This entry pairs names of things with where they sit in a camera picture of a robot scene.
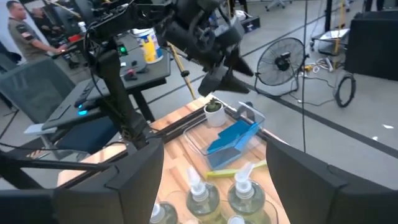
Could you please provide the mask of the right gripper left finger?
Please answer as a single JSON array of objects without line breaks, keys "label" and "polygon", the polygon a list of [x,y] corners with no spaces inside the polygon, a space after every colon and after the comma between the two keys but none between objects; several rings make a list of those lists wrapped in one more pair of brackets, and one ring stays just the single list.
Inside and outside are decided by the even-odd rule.
[{"label": "right gripper left finger", "polygon": [[[164,145],[148,145],[101,164],[14,159],[1,154],[1,176],[15,186],[1,191],[1,223],[148,223],[162,176]],[[68,189],[45,189],[22,168],[93,171]]]}]

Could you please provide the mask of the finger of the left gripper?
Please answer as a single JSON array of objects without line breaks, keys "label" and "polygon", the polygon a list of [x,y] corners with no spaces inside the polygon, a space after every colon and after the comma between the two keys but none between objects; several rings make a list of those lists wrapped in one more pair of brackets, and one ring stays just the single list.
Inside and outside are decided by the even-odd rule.
[{"label": "finger of the left gripper", "polygon": [[236,78],[232,71],[225,67],[216,67],[208,72],[202,79],[198,92],[201,96],[208,96],[215,91],[228,91],[234,93],[249,93],[245,84]]},{"label": "finger of the left gripper", "polygon": [[230,50],[230,53],[226,55],[224,59],[224,66],[249,77],[252,77],[254,75],[252,69],[240,55],[240,49],[237,46],[232,48]]}]

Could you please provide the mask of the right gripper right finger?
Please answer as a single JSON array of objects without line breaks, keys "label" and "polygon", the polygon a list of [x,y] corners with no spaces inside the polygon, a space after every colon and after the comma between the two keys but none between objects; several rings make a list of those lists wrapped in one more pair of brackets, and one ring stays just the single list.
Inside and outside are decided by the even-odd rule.
[{"label": "right gripper right finger", "polygon": [[266,160],[291,223],[397,224],[397,191],[329,165],[276,139]]}]

